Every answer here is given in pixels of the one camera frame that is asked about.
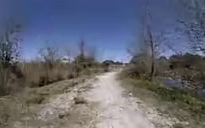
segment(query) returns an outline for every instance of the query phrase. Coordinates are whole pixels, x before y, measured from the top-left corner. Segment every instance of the bare tree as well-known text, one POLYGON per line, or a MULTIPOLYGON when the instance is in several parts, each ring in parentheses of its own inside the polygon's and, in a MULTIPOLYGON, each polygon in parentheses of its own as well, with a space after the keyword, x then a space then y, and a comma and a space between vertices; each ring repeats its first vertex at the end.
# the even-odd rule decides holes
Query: bare tree
POLYGON ((181 0, 186 20, 181 20, 184 32, 190 37, 191 47, 205 54, 205 0, 181 0))
POLYGON ((0 65, 9 68, 20 56, 21 25, 9 22, 0 29, 0 65))
POLYGON ((150 57, 151 67, 150 67, 150 79, 154 79, 156 72, 156 57, 159 55, 159 50, 161 46, 162 33, 159 35, 152 29, 152 17, 151 12, 148 7, 146 7, 146 13, 143 19, 143 52, 150 57))
POLYGON ((140 34, 138 35, 139 41, 128 48, 127 52, 133 56, 132 63, 137 64, 137 61, 140 61, 144 66, 150 66, 148 70, 151 81, 156 73, 156 59, 163 50, 163 34, 163 32, 156 32, 153 28, 151 12, 148 6, 146 6, 145 13, 141 18, 140 34))
POLYGON ((54 67, 55 63, 60 59, 59 49, 49 46, 46 46, 39 51, 40 57, 43 59, 46 66, 50 69, 54 67))

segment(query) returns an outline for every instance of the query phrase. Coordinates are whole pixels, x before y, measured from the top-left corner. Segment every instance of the green grass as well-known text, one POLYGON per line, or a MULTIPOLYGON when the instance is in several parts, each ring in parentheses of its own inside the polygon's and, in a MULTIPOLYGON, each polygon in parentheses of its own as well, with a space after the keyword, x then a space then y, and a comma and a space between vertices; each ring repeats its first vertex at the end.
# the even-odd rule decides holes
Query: green grass
POLYGON ((205 112, 205 101, 189 90, 170 89, 158 81, 150 82, 147 80, 137 80, 128 78, 134 86, 138 86, 154 92, 160 99, 172 101, 196 114, 205 112))
POLYGON ((188 121, 188 128, 205 128, 205 100, 189 90, 171 89, 159 81, 123 77, 123 86, 160 113, 188 121))

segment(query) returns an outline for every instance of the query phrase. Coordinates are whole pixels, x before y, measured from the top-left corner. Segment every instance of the dirt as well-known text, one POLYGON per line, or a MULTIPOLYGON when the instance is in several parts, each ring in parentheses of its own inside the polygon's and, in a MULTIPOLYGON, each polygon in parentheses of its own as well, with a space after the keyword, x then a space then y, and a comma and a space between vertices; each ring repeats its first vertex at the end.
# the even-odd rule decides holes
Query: dirt
POLYGON ((120 85, 117 73, 96 76, 50 96, 47 102, 27 106, 22 111, 28 114, 1 127, 172 128, 179 123, 133 97, 120 85))

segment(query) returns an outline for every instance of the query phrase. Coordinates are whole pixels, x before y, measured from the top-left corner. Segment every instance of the tree trunk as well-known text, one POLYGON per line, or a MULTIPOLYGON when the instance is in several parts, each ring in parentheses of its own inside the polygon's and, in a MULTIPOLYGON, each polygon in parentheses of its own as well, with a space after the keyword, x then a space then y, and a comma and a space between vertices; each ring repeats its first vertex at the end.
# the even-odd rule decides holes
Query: tree trunk
POLYGON ((150 72, 150 80, 153 81, 155 76, 155 50, 154 50, 154 42, 153 42, 153 35, 148 29, 149 32, 149 38, 150 38, 150 48, 151 48, 151 72, 150 72))

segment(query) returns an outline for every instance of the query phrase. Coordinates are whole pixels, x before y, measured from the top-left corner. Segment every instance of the blue sky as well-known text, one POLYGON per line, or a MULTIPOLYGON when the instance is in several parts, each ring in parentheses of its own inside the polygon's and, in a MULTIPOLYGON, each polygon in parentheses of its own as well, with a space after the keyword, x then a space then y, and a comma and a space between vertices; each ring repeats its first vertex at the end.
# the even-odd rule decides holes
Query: blue sky
POLYGON ((168 0, 0 0, 0 19, 15 17, 22 22, 24 58, 36 57, 46 41, 76 49, 84 38, 97 48, 100 59, 126 61, 126 48, 136 39, 146 2, 155 28, 172 29, 177 14, 168 0))

